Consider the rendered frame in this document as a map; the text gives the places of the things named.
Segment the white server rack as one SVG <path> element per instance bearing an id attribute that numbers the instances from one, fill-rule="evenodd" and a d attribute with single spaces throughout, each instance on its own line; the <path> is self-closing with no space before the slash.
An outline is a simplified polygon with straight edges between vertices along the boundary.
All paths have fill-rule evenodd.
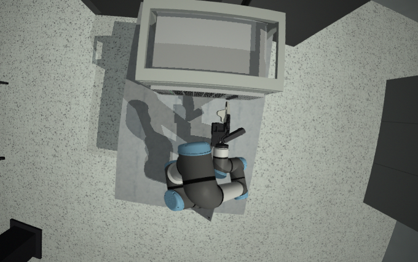
<path id="1" fill-rule="evenodd" d="M 268 24 L 156 11 L 220 15 Z M 215 93 L 229 97 L 201 97 L 253 100 L 283 92 L 285 23 L 286 13 L 257 7 L 198 0 L 144 0 L 135 80 L 157 93 L 167 91 L 162 95 Z M 154 53 L 152 68 L 146 68 L 150 25 L 155 33 Z M 267 40 L 275 32 L 272 79 L 266 77 L 266 49 Z"/>

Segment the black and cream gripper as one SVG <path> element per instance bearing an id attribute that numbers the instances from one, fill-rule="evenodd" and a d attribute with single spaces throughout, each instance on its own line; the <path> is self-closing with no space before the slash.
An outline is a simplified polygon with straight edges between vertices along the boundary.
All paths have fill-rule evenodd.
<path id="1" fill-rule="evenodd" d="M 217 111 L 216 115 L 220 117 L 220 121 L 223 122 L 223 124 L 219 122 L 211 123 L 211 146 L 215 148 L 228 148 L 229 145 L 225 144 L 223 140 L 223 138 L 226 138 L 229 136 L 229 132 L 230 132 L 231 115 L 230 115 L 230 105 L 228 101 L 226 101 L 225 109 Z"/>

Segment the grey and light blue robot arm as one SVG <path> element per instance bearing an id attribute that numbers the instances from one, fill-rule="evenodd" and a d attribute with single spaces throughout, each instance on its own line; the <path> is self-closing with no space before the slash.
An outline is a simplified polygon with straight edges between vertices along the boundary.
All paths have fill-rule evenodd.
<path id="1" fill-rule="evenodd" d="M 179 145 L 178 154 L 164 168 L 168 189 L 164 200 L 170 210 L 213 209 L 227 200 L 248 197 L 247 162 L 243 157 L 228 158 L 229 148 L 214 147 L 212 159 L 209 143 L 198 141 Z M 227 173 L 232 183 L 217 185 L 216 178 L 223 179 Z"/>

